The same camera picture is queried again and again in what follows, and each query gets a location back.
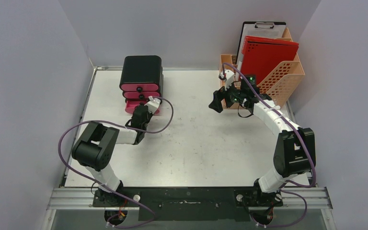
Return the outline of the black pink drawer unit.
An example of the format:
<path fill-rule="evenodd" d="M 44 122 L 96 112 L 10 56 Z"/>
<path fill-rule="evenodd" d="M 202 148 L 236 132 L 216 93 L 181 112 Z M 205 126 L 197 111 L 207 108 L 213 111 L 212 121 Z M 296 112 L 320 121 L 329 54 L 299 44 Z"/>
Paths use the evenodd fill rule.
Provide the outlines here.
<path fill-rule="evenodd" d="M 125 57 L 119 83 L 126 103 L 125 112 L 132 114 L 136 106 L 146 103 L 150 97 L 161 97 L 163 78 L 159 56 Z"/>

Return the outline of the orange plastic file organizer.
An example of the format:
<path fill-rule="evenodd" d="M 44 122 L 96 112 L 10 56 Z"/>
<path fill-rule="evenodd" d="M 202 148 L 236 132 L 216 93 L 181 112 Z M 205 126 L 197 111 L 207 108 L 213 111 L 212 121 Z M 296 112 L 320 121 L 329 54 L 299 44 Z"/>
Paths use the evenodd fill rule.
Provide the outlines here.
<path fill-rule="evenodd" d="M 282 37 L 277 39 L 294 42 L 287 27 Z M 293 61 L 280 62 L 261 83 L 256 85 L 261 93 L 268 94 L 276 105 L 283 107 L 304 77 L 305 72 L 296 54 Z"/>

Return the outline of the thick red binder folder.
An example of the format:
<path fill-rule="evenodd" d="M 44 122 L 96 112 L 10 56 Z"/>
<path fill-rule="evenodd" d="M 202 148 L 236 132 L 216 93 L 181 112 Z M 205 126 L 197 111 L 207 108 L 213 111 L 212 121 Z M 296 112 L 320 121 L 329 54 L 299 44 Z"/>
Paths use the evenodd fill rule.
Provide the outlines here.
<path fill-rule="evenodd" d="M 238 67 L 243 75 L 254 75 L 256 84 L 282 61 L 293 61 L 299 43 L 256 36 L 245 36 Z"/>

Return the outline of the black clipboard with paper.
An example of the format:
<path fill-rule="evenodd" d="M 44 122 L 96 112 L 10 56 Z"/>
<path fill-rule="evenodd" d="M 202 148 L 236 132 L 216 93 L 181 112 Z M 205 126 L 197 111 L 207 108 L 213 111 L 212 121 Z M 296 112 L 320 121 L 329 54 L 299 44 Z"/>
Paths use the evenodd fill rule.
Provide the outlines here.
<path fill-rule="evenodd" d="M 256 36 L 264 38 L 281 38 L 286 28 L 286 22 L 243 22 L 241 35 L 237 50 L 236 64 L 241 61 L 241 50 L 245 40 L 245 36 Z"/>

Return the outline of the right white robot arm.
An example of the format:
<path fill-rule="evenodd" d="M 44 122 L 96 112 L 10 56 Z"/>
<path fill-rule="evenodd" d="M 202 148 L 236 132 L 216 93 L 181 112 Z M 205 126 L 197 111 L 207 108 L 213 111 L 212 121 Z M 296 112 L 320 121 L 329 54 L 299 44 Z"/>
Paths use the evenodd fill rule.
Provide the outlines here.
<path fill-rule="evenodd" d="M 296 184 L 293 178 L 315 170 L 314 132 L 287 118 L 269 95 L 260 93 L 254 77 L 241 79 L 240 88 L 235 86 L 235 74 L 231 71 L 221 73 L 219 79 L 223 85 L 214 91 L 210 109 L 221 113 L 222 101 L 227 108 L 237 104 L 258 117 L 277 136 L 272 168 L 254 182 L 251 196 L 244 196 L 242 201 L 252 206 L 278 206 L 280 189 L 285 184 Z"/>

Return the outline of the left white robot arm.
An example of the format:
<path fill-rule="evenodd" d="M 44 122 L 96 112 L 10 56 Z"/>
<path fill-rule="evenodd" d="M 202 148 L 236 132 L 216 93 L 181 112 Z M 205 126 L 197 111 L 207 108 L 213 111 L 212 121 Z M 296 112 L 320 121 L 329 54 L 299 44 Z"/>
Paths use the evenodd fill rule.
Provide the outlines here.
<path fill-rule="evenodd" d="M 97 194 L 99 201 L 106 201 L 114 207 L 125 201 L 122 192 L 123 183 L 116 176 L 109 162 L 115 145 L 137 145 L 142 141 L 155 111 L 156 109 L 149 105 L 137 106 L 131 119 L 126 123 L 126 131 L 91 121 L 77 140 L 71 156 L 84 166 L 95 180 L 99 181 Z"/>

